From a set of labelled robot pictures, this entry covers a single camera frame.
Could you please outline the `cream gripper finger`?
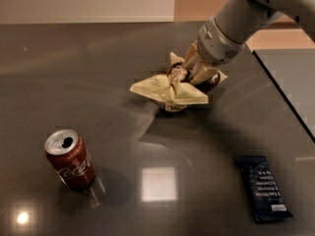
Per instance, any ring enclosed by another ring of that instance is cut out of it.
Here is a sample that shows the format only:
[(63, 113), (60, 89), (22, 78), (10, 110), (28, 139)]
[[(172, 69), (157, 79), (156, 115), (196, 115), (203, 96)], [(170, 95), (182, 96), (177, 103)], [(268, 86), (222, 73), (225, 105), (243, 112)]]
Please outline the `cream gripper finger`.
[(214, 76), (218, 70), (207, 62), (197, 62), (191, 71), (189, 83), (196, 86)]
[(200, 55), (198, 52), (198, 41), (195, 40), (193, 43), (190, 44), (186, 52), (183, 67), (193, 68), (199, 60), (200, 60)]

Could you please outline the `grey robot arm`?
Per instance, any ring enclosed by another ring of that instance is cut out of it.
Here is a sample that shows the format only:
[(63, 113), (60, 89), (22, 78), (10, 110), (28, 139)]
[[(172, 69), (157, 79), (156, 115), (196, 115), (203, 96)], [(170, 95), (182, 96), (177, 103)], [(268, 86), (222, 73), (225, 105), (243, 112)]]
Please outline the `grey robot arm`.
[(213, 67), (230, 62), (258, 30), (286, 15), (315, 40), (315, 0), (227, 0), (200, 28), (195, 47)]

